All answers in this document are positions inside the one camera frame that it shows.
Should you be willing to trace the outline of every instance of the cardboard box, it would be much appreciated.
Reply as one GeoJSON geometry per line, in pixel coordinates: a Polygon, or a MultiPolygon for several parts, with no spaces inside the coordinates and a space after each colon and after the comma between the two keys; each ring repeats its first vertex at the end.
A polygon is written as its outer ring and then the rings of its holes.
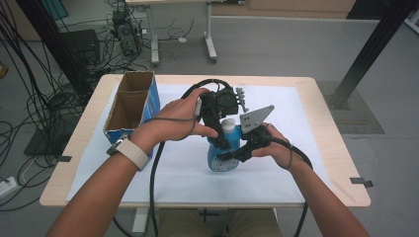
{"type": "Polygon", "coordinates": [[[160,111],[154,72],[127,72],[115,94],[104,132],[114,144],[160,111]]]}

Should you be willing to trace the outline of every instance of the table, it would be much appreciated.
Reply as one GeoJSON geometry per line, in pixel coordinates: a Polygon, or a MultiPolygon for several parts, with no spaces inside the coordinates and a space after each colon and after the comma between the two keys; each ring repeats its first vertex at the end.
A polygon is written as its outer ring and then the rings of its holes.
{"type": "MultiPolygon", "coordinates": [[[[41,204],[65,206],[66,196],[80,162],[83,151],[109,97],[123,75],[105,75],[99,82],[86,110],[71,136],[63,155],[71,156],[70,162],[59,162],[41,196],[41,204]]],[[[363,185],[354,185],[350,178],[359,173],[345,143],[330,115],[315,81],[311,78],[259,77],[259,76],[205,76],[205,75],[156,75],[158,84],[192,85],[207,78],[218,78],[231,85],[261,85],[295,87],[311,126],[323,164],[330,180],[332,192],[347,206],[368,206],[370,197],[363,185]]],[[[125,203],[121,206],[145,207],[146,204],[125,203]]]]}
{"type": "Polygon", "coordinates": [[[153,24],[153,18],[156,17],[158,12],[161,12],[160,15],[164,16],[172,16],[176,12],[178,12],[177,16],[182,15],[184,17],[185,15],[191,14],[196,16],[200,15],[199,13],[201,12],[201,9],[197,8],[197,6],[205,4],[206,11],[202,12],[207,18],[207,30],[204,32],[204,39],[209,51],[209,58],[213,62],[216,62],[216,52],[210,34],[211,0],[126,0],[126,3],[131,6],[142,6],[145,10],[148,27],[151,33],[151,64],[153,66],[156,66],[159,63],[158,37],[155,33],[153,24]]]}

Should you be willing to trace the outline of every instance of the gray floor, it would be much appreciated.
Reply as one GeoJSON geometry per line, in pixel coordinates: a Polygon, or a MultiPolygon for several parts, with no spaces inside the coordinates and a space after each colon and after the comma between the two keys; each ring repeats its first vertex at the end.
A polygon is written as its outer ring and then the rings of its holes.
{"type": "MultiPolygon", "coordinates": [[[[347,20],[214,18],[212,35],[218,61],[212,64],[202,39],[204,22],[196,21],[186,43],[160,43],[175,58],[167,57],[155,70],[157,74],[307,76],[317,81],[341,81],[376,25],[347,20]]],[[[39,45],[33,46],[41,52],[39,45]]],[[[3,47],[0,51],[1,60],[11,65],[3,47]]],[[[416,236],[419,230],[419,192],[415,188],[419,183],[415,175],[419,168],[419,111],[414,106],[419,101],[418,56],[419,36],[403,25],[357,88],[385,134],[343,135],[360,175],[375,184],[368,189],[371,206],[352,208],[372,236],[416,236]]],[[[0,80],[0,120],[19,124],[27,116],[27,99],[12,68],[7,78],[0,80]]],[[[28,159],[22,150],[33,132],[33,127],[25,126],[18,134],[8,161],[0,167],[2,177],[15,176],[28,159]]],[[[33,200],[42,189],[24,191],[0,209],[33,200]]],[[[0,235],[43,236],[59,212],[60,208],[43,207],[38,202],[0,212],[0,235]]],[[[131,214],[132,210],[123,209],[117,215],[126,229],[131,214]]],[[[292,236],[300,209],[278,209],[278,215],[285,236],[292,236]]],[[[311,214],[301,235],[321,235],[311,214]]],[[[123,234],[111,224],[107,236],[123,234]]]]}

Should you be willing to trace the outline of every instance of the right hand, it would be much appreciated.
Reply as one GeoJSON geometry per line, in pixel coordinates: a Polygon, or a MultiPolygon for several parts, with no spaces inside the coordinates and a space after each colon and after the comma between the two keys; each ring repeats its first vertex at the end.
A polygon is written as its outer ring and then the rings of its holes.
{"type": "MultiPolygon", "coordinates": [[[[270,123],[263,123],[268,132],[281,140],[288,141],[282,133],[280,133],[272,124],[270,123]]],[[[286,167],[290,164],[291,159],[291,152],[287,147],[284,147],[281,144],[276,142],[271,142],[271,144],[267,147],[259,148],[252,151],[253,157],[264,157],[264,156],[272,156],[282,167],[286,167]]]]}

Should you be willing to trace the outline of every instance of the blue bottle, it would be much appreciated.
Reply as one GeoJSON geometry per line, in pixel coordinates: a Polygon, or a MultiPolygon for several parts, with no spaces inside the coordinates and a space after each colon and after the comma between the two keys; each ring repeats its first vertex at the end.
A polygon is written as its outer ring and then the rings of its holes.
{"type": "Polygon", "coordinates": [[[209,168],[212,171],[224,172],[234,170],[238,166],[238,160],[231,159],[227,161],[220,161],[216,155],[225,153],[227,151],[236,150],[240,147],[240,137],[241,131],[240,128],[235,124],[234,118],[227,118],[221,123],[222,130],[224,131],[224,136],[230,143],[230,148],[221,150],[213,146],[209,142],[209,153],[208,153],[208,162],[209,168]]]}

